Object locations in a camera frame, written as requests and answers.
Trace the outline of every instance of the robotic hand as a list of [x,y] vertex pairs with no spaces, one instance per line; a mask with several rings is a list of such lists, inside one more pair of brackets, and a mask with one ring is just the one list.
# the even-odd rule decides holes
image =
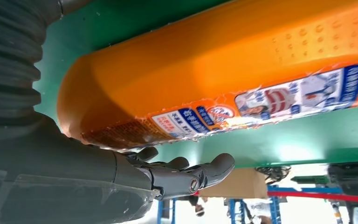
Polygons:
[[142,217],[151,201],[221,182],[228,154],[188,167],[184,158],[148,163],[155,148],[118,153],[64,136],[34,111],[34,63],[49,24],[91,0],[0,0],[0,223],[120,223]]
[[200,189],[220,183],[234,169],[234,158],[229,154],[220,154],[211,163],[190,168],[187,168],[189,163],[183,157],[175,158],[169,163],[145,162],[157,155],[154,147],[127,155],[128,161],[150,178],[151,188],[157,191],[158,200],[192,195]]

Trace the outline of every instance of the plastic bottle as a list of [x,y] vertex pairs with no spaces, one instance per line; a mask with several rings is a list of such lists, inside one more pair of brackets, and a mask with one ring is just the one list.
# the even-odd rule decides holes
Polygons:
[[83,56],[62,130],[116,149],[358,106],[358,0],[237,0]]

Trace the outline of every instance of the blue label stripe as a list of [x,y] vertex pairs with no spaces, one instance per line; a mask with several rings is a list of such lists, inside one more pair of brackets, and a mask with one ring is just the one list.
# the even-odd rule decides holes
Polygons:
[[210,130],[202,123],[194,110],[183,108],[178,110],[186,122],[198,133],[208,133]]
[[351,107],[358,98],[358,65],[351,65],[344,68],[344,76],[341,94],[339,98],[340,106],[334,110],[341,110]]
[[197,111],[201,115],[201,118],[205,121],[205,123],[209,126],[215,125],[210,116],[207,113],[207,110],[203,106],[197,106]]

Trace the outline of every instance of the transparent plastic cover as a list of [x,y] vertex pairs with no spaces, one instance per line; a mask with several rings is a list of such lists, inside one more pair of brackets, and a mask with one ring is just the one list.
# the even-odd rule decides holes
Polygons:
[[0,170],[0,224],[112,224],[141,218],[155,192]]

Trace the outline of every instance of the green table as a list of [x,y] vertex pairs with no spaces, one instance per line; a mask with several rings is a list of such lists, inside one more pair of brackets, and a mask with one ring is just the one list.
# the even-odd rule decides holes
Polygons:
[[[81,55],[157,29],[225,0],[96,0],[48,30],[44,58],[37,64],[42,94],[36,109],[56,120],[55,103],[63,76]],[[358,108],[265,125],[159,147],[158,160],[184,156],[191,164],[222,152],[237,167],[358,161]]]

